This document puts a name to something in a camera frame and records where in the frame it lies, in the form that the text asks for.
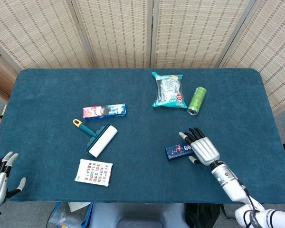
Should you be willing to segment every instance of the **oreo box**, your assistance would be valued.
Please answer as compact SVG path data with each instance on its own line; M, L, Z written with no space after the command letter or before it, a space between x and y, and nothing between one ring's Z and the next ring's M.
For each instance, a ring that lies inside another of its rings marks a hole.
M127 107L125 104L112 104L104 106L93 106L83 108L84 119L104 119L110 117L127 116Z
M193 149L187 143L171 146L166 148L168 160L189 156L193 154Z

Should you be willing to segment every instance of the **black cable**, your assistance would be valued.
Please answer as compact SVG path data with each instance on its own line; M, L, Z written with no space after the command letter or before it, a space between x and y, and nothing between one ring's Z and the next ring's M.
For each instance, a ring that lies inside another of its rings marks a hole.
M252 202L252 200L251 200L249 194L247 194L247 197L248 197L248 199L249 199L249 201L250 201L250 203L251 203L251 206L252 206L252 209L253 209L253 215L256 216L256 208L255 208L255 205L253 204L253 202Z
M244 216L243 216L243 219L244 219L244 222L245 222L245 225L246 225L245 228L249 228L249 226L251 225L251 222L249 222L249 223L247 224L246 218L245 218L246 213L247 213L247 212L250 212L250 211L252 211L252 210L247 210L247 211L245 211Z
M48 217L48 220L47 220L47 224L46 224L46 228L48 228L48 221L49 221L49 218L51 217L51 215L53 214L55 208L53 208L52 212L50 213L49 217Z
M226 217L227 219L234 219L234 220L236 220L236 218L229 218L229 217L227 216L226 211L225 211L224 204L220 204L219 206L220 206L222 212L224 213L224 215L225 215L225 217Z

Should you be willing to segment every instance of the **white roller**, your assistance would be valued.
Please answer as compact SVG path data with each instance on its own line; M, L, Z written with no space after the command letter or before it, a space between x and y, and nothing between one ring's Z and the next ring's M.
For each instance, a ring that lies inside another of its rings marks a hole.
M91 147L89 153L94 157L98 157L101 151L107 146L107 144L112 140L112 138L116 135L118 130L110 125L106 131L100 136L97 142Z

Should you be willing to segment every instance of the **bamboo room divider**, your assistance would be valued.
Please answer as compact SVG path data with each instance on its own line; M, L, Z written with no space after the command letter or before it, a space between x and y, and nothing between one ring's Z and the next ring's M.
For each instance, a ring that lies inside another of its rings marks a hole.
M0 0L0 90L25 68L250 67L285 109L285 0Z

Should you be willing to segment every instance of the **yellow handle tip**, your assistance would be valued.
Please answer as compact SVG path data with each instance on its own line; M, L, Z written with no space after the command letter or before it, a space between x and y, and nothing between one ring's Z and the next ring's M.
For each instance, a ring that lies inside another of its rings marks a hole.
M79 127L80 124L82 124L82 122L80 120L78 120L78 119L74 119L73 120L73 124L75 124L76 127Z

